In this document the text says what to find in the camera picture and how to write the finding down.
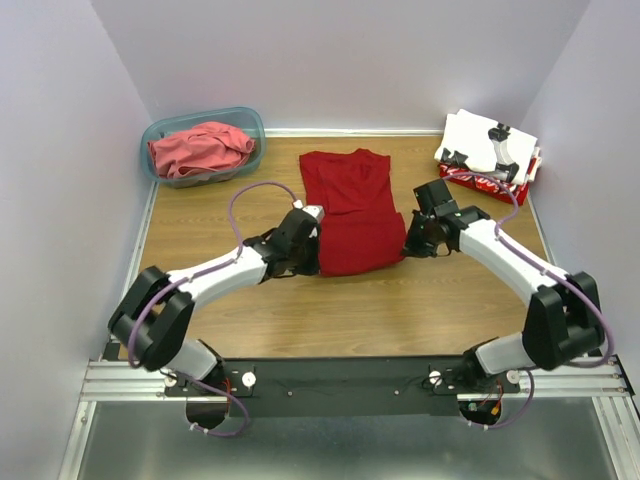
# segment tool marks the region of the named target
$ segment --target gray floor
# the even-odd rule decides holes
[[[520,401],[507,401],[508,411]],[[483,432],[423,415],[256,419],[240,438],[190,432],[184,404],[98,406],[80,478],[616,478],[590,398],[536,399],[511,427]]]

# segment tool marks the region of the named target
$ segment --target white wall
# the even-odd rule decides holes
[[[89,2],[0,5],[0,478],[57,478],[148,184],[149,123]]]
[[[529,110],[533,199],[556,261],[591,273],[640,388],[640,3],[594,0]]]
[[[246,105],[267,127],[519,124],[588,0],[93,0],[152,118]]]

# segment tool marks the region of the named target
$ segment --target wooden tabletop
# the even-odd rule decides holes
[[[194,266],[229,252],[234,236],[227,203],[241,187],[277,180],[304,199],[299,155],[313,150],[368,148],[391,155],[396,210],[408,228],[416,207],[412,189],[437,178],[439,137],[271,138],[260,168],[228,182],[173,190],[160,187],[141,267]],[[458,205],[477,205],[493,218],[511,206],[456,185]],[[277,226],[290,208],[276,187],[247,192],[235,207],[243,235]],[[507,232],[544,258],[529,205]],[[266,282],[217,300],[191,320],[189,335],[224,357],[451,354],[522,330],[525,308],[484,266],[461,253],[407,258],[398,265],[351,277],[295,277]]]

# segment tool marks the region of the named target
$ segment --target pink cloth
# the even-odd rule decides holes
[[[207,122],[147,146],[158,176],[182,178],[244,165],[255,140],[237,127]]]

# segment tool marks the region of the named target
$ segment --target plastic bin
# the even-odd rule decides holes
[[[160,140],[168,137],[172,133],[188,130],[200,123],[220,122],[234,127],[241,128],[247,135],[256,141],[256,146],[247,163],[241,167],[225,170],[222,172],[201,173],[185,178],[161,178],[156,173],[153,159],[149,153],[147,142],[150,140]],[[151,125],[142,135],[140,142],[140,163],[144,173],[153,181],[167,185],[172,188],[195,187],[214,182],[229,180],[238,175],[246,175],[254,172],[260,165],[260,161],[266,151],[266,139],[262,120],[257,112],[250,108],[236,107],[223,110],[212,110],[210,112],[195,113],[183,117],[167,118]]]

